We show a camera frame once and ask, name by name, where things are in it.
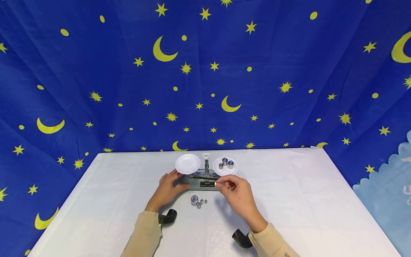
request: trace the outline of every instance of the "white tablecloth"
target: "white tablecloth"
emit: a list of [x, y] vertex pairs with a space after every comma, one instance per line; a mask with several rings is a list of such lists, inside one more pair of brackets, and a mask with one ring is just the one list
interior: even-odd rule
[[[30, 257], [118, 257], [138, 213], [182, 154], [100, 153], [85, 172]], [[262, 215], [302, 257], [400, 256], [321, 148], [209, 151], [228, 156], [252, 185]], [[207, 199], [201, 209], [190, 204]], [[170, 206], [156, 257], [256, 256], [231, 238], [248, 227], [219, 192], [187, 191]]]

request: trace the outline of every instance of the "scale label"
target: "scale label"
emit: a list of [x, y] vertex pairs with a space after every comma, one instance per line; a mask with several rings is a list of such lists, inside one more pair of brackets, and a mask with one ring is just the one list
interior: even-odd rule
[[200, 181], [201, 188], [213, 188], [215, 187], [214, 181]]

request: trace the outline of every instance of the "hand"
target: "hand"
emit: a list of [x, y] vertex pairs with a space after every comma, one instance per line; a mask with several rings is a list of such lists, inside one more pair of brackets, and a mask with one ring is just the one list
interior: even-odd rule
[[177, 170], [173, 170], [169, 174], [165, 173], [160, 179], [157, 190], [148, 201], [145, 210], [158, 212], [161, 207], [171, 203], [178, 194], [189, 189], [190, 184], [181, 184], [174, 187], [173, 183], [182, 176], [183, 174], [178, 173]]
[[247, 222], [254, 233], [259, 233], [267, 227], [268, 223], [257, 209], [251, 185], [247, 180], [227, 175], [219, 178], [216, 186], [231, 208]]

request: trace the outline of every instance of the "beige sleeve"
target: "beige sleeve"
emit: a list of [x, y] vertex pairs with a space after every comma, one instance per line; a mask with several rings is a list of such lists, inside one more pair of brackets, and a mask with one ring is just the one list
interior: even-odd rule
[[161, 236], [158, 213], [143, 211], [139, 214], [134, 232], [120, 257], [152, 257]]
[[260, 233], [250, 231], [248, 238], [259, 257], [300, 257], [271, 223]]

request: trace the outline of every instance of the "blue backdrop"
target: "blue backdrop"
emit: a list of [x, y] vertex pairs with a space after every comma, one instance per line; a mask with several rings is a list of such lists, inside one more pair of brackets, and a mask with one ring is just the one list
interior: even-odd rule
[[[361, 187], [411, 128], [410, 9], [0, 1], [0, 256], [28, 254], [104, 151], [320, 146]], [[388, 236], [411, 256], [409, 234]]]

